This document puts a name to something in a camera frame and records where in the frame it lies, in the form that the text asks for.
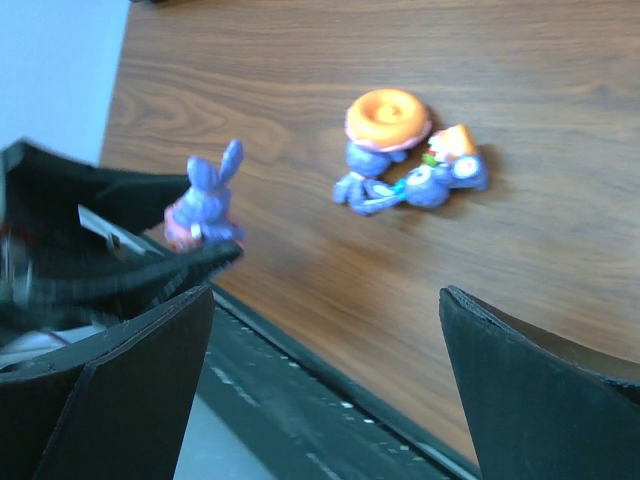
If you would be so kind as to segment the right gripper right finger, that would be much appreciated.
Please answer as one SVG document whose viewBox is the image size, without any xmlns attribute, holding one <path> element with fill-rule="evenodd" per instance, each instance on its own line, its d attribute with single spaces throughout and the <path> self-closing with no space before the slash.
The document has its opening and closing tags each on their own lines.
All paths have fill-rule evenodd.
<svg viewBox="0 0 640 480">
<path fill-rule="evenodd" d="M 484 478 L 638 478 L 638 364 L 454 286 L 439 317 Z"/>
</svg>

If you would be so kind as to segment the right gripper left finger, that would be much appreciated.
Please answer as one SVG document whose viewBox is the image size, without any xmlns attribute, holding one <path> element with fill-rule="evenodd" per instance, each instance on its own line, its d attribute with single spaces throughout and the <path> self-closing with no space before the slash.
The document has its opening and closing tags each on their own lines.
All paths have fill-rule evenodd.
<svg viewBox="0 0 640 480">
<path fill-rule="evenodd" d="M 2 369 L 2 478 L 172 478 L 214 310 L 199 286 Z"/>
</svg>

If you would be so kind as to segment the pink bunny toy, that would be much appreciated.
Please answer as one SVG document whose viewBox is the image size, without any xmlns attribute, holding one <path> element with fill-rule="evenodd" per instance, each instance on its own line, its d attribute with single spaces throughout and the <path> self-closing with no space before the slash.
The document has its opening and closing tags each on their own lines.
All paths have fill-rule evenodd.
<svg viewBox="0 0 640 480">
<path fill-rule="evenodd" d="M 174 251 L 187 252 L 244 240 L 243 228 L 229 217 L 232 198 L 229 183 L 243 159 L 244 147 L 239 139 L 230 141 L 219 168 L 199 156 L 188 159 L 190 186 L 164 214 L 164 236 Z"/>
</svg>

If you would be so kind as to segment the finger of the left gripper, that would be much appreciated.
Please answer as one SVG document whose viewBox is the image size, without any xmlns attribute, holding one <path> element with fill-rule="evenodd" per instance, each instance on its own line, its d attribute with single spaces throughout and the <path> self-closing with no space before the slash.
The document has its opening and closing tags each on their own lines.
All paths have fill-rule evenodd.
<svg viewBox="0 0 640 480">
<path fill-rule="evenodd" d="M 1 299 L 3 330 L 112 326 L 137 317 L 221 273 L 243 254 L 236 242 L 182 254 L 120 260 L 103 248 L 31 251 L 30 280 Z"/>
<path fill-rule="evenodd" d="M 6 220 L 34 235 L 76 235 L 80 205 L 134 234 L 161 223 L 189 181 L 182 174 L 97 168 L 27 141 L 1 151 Z"/>
</svg>

